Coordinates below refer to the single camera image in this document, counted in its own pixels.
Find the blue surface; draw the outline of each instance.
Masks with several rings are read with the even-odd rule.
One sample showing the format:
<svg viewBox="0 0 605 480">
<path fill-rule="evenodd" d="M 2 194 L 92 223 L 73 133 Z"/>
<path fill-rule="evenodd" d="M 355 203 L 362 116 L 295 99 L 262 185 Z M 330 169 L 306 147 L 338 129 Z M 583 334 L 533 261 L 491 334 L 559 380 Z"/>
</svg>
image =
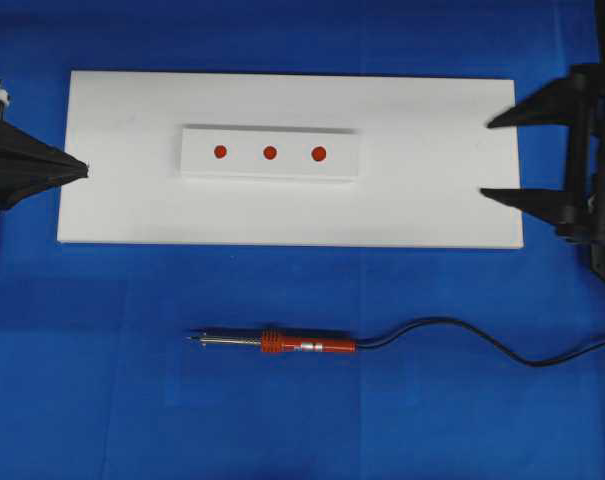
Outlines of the blue surface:
<svg viewBox="0 0 605 480">
<path fill-rule="evenodd" d="M 522 98 L 596 59 L 589 1 L 0 2 L 7 118 L 57 146 L 72 69 L 513 78 Z M 520 130 L 525 186 L 560 184 L 565 135 Z M 0 478 L 605 478 L 605 352 L 528 370 L 446 327 L 355 357 L 181 341 L 449 314 L 554 354 L 605 332 L 605 286 L 548 226 L 525 218 L 519 251 L 74 246 L 58 201 L 0 216 Z"/>
</svg>

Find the white foam board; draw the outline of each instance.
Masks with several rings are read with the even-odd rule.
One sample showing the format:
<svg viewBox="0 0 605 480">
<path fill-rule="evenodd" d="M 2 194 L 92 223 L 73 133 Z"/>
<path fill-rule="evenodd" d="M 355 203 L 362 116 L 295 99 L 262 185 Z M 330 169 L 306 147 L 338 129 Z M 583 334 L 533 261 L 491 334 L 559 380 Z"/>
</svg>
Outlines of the white foam board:
<svg viewBox="0 0 605 480">
<path fill-rule="evenodd" d="M 73 72 L 62 242 L 518 248 L 515 129 L 485 122 L 510 80 Z M 184 128 L 352 131 L 344 183 L 185 178 Z"/>
</svg>

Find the black cable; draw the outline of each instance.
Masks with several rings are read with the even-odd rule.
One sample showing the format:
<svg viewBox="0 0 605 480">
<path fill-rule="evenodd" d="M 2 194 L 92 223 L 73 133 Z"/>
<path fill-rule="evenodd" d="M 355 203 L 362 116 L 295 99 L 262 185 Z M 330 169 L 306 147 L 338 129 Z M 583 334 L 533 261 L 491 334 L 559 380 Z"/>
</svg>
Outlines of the black cable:
<svg viewBox="0 0 605 480">
<path fill-rule="evenodd" d="M 375 348 L 380 348 L 385 345 L 388 345 L 389 343 L 393 342 L 394 340 L 397 340 L 399 337 L 401 337 L 405 333 L 407 333 L 410 330 L 413 330 L 415 328 L 426 327 L 428 325 L 442 325 L 442 324 L 454 325 L 456 327 L 464 328 L 465 330 L 468 330 L 468 331 L 476 334 L 480 338 L 486 340 L 491 345 L 493 345 L 495 348 L 500 350 L 502 353 L 504 353 L 505 355 L 510 357 L 512 360 L 514 360 L 518 363 L 521 363 L 522 365 L 526 365 L 527 367 L 534 367 L 534 368 L 550 367 L 552 365 L 558 365 L 560 363 L 568 362 L 569 360 L 572 360 L 576 357 L 584 355 L 585 353 L 605 347 L 605 339 L 604 339 L 603 341 L 596 343 L 594 345 L 590 345 L 588 347 L 583 347 L 583 348 L 576 348 L 574 350 L 570 350 L 570 351 L 563 353 L 561 355 L 558 355 L 556 357 L 551 357 L 551 358 L 547 358 L 544 360 L 529 360 L 529 359 L 526 359 L 526 358 L 518 355 L 513 350 L 511 350 L 509 347 L 504 345 L 502 342 L 493 338 L 491 335 L 480 330 L 479 328 L 471 325 L 470 323 L 464 322 L 462 320 L 458 320 L 456 318 L 448 318 L 448 317 L 429 317 L 429 318 L 417 319 L 417 320 L 409 322 L 405 325 L 402 325 L 400 328 L 394 330 L 393 332 L 391 332 L 387 335 L 383 335 L 383 336 L 377 337 L 377 338 L 367 338 L 367 339 L 357 340 L 356 344 L 358 346 L 358 349 L 372 350 Z"/>
</svg>

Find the red dot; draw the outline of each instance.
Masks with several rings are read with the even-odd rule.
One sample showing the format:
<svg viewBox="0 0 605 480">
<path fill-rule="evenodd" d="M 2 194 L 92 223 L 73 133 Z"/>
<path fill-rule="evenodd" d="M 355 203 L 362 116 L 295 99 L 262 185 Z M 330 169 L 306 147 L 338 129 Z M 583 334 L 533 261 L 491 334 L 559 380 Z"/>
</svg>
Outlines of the red dot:
<svg viewBox="0 0 605 480">
<path fill-rule="evenodd" d="M 213 154 L 216 158 L 224 158 L 226 157 L 226 147 L 224 145 L 218 145 L 213 150 Z"/>
<path fill-rule="evenodd" d="M 313 157 L 313 160 L 315 160 L 316 162 L 321 162 L 322 160 L 324 160 L 326 158 L 326 148 L 315 147 L 313 149 L 313 151 L 311 152 L 311 156 Z"/>
<path fill-rule="evenodd" d="M 271 145 L 264 149 L 264 158 L 266 158 L 267 160 L 273 160 L 277 154 L 278 150 Z"/>
</svg>

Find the white rectangular block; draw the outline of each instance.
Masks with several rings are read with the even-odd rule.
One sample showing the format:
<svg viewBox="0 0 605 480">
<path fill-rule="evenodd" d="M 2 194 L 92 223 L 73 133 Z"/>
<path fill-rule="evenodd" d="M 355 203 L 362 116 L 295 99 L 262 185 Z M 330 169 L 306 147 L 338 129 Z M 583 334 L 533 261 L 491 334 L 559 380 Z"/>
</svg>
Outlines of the white rectangular block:
<svg viewBox="0 0 605 480">
<path fill-rule="evenodd" d="M 73 72 L 58 239 L 91 243 L 518 248 L 510 80 Z M 353 131 L 353 182 L 186 178 L 183 131 Z"/>
<path fill-rule="evenodd" d="M 184 176 L 353 181 L 355 132 L 192 128 L 182 130 Z"/>
</svg>

